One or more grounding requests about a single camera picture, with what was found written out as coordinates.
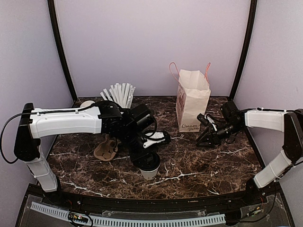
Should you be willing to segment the single black cup lid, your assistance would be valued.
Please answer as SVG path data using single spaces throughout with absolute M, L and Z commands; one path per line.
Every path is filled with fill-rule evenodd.
M 148 167 L 160 166 L 160 156 L 155 152 L 150 152 L 139 159 L 146 159 Z

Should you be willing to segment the white paper coffee cup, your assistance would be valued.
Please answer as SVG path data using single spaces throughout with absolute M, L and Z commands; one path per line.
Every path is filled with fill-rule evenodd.
M 146 180 L 152 180 L 155 178 L 155 176 L 158 173 L 160 166 L 152 166 L 152 167 L 148 167 L 148 166 L 143 166 L 140 169 L 141 174 L 143 176 L 144 179 Z

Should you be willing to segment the white paper takeout bag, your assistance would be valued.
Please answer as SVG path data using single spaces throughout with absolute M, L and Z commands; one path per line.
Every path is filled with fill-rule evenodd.
M 176 114 L 179 132 L 199 132 L 199 114 L 205 114 L 211 90 L 208 79 L 208 63 L 205 73 L 199 70 L 177 70 L 172 76 L 178 82 Z

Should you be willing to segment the brown cardboard cup carrier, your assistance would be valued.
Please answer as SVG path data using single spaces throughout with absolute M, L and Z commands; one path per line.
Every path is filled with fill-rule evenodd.
M 119 140 L 116 137 L 105 135 L 105 140 L 94 149 L 94 157 L 105 162 L 111 161 L 118 152 Z

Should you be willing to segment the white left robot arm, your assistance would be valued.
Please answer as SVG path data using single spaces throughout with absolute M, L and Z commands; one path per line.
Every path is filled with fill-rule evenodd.
M 42 137 L 74 133 L 112 136 L 128 148 L 133 165 L 143 171 L 143 175 L 155 173 L 160 166 L 160 156 L 153 147 L 170 143 L 167 132 L 147 130 L 157 121 L 144 104 L 130 109 L 113 101 L 99 101 L 86 107 L 46 110 L 27 103 L 17 116 L 20 121 L 14 155 L 28 166 L 56 206 L 63 206 L 67 196 L 59 190 L 60 181 L 41 151 Z

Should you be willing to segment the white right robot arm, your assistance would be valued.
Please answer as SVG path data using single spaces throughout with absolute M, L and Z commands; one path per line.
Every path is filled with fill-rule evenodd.
M 303 158 L 303 111 L 270 110 L 264 108 L 239 110 L 228 105 L 221 107 L 225 123 L 217 125 L 215 119 L 199 114 L 197 119 L 206 127 L 196 145 L 214 148 L 238 132 L 249 129 L 266 162 L 254 178 L 261 189 L 280 179 Z

